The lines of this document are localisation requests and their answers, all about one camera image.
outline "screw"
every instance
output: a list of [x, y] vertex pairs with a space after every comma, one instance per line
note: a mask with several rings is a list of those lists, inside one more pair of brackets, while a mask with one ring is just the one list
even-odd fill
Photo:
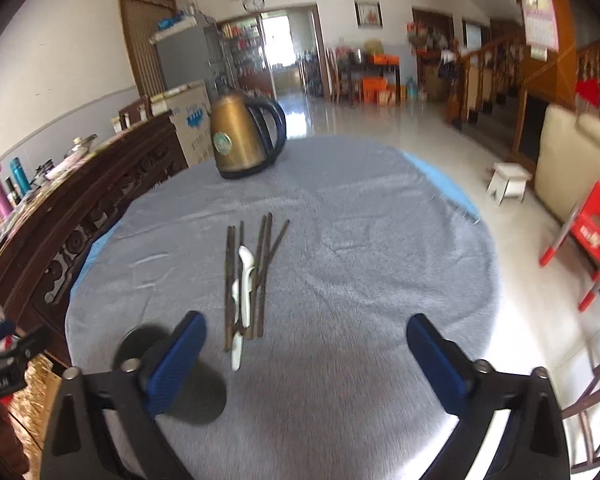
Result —
[[81, 375], [80, 368], [72, 366], [71, 368], [67, 368], [64, 372], [62, 372], [62, 378], [70, 381], [71, 379], [75, 379]]
[[549, 372], [546, 371], [546, 368], [543, 368], [541, 366], [539, 366], [538, 368], [536, 368], [534, 370], [534, 373], [540, 377], [541, 379], [548, 379], [549, 378]]
[[485, 361], [484, 359], [478, 359], [474, 363], [474, 369], [476, 371], [480, 372], [481, 374], [488, 374], [489, 372], [491, 372], [493, 370], [490, 362]]
[[120, 369], [123, 372], [135, 372], [140, 367], [140, 359], [134, 357], [132, 359], [127, 359], [120, 365]]

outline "framed picture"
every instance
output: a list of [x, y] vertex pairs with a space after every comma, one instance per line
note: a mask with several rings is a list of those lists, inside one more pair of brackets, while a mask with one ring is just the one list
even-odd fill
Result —
[[355, 0], [354, 2], [359, 27], [382, 27], [380, 2], [373, 0]]

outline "white wooden stool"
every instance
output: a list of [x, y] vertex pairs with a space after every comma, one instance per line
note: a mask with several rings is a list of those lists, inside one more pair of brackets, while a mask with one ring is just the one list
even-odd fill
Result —
[[494, 173], [487, 188], [487, 195], [495, 195], [498, 205], [504, 198], [517, 198], [522, 202], [525, 197], [526, 183], [531, 173], [519, 164], [498, 162], [493, 165]]

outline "blue thermos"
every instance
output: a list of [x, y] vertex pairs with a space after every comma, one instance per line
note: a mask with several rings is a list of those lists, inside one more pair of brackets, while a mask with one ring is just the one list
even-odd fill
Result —
[[18, 187], [20, 188], [20, 194], [22, 196], [25, 196], [31, 190], [31, 186], [29, 185], [29, 181], [27, 180], [27, 175], [24, 174], [24, 170], [20, 165], [20, 159], [18, 157], [14, 158], [9, 163], [9, 167], [11, 168], [11, 173], [13, 173], [13, 177], [18, 183]]

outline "gray tablecloth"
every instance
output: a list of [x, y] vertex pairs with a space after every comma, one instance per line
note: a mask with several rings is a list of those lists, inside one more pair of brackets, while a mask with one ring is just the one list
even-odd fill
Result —
[[[222, 351], [226, 227], [292, 223], [269, 269], [265, 337], [240, 371]], [[362, 140], [290, 141], [275, 167], [223, 180], [213, 161], [136, 200], [74, 293], [72, 361], [109, 369], [141, 322], [172, 328], [206, 316], [201, 359], [228, 402], [208, 426], [187, 398], [158, 416], [197, 480], [391, 479], [439, 427], [443, 411], [405, 343], [426, 313], [475, 359], [490, 339], [498, 272], [484, 222], [449, 205], [397, 150]]]

